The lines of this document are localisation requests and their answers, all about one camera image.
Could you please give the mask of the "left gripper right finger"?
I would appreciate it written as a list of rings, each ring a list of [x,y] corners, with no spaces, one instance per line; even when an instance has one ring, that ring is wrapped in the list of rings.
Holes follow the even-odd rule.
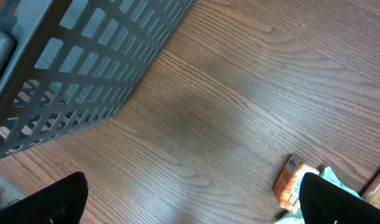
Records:
[[[313,173],[304,175],[299,200],[305,223],[380,223],[380,209]]]

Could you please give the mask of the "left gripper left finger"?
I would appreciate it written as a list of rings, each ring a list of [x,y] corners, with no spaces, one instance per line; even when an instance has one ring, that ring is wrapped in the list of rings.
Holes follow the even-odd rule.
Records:
[[[87,198],[87,179],[74,172],[0,210],[0,224],[79,224]]]

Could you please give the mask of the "light blue tissue pack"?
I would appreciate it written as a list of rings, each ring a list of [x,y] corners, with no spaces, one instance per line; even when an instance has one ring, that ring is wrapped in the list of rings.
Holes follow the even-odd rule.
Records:
[[[354,191],[349,189],[347,186],[342,184],[331,167],[324,168],[323,172],[320,174],[320,177],[327,180],[331,184],[347,191],[348,193],[354,195],[355,197],[361,199],[361,197]],[[296,213],[287,212],[282,218],[275,222],[275,224],[304,224],[304,218],[300,209]]]

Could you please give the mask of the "red and tan cracker package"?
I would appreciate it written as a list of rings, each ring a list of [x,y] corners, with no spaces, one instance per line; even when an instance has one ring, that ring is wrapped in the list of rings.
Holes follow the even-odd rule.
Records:
[[[374,207],[380,209],[380,173],[364,191],[361,198]]]

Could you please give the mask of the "grey plastic shopping basket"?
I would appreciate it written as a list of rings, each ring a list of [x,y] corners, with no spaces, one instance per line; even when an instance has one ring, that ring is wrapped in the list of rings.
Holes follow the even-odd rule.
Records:
[[[0,159],[116,114],[194,2],[0,1]]]

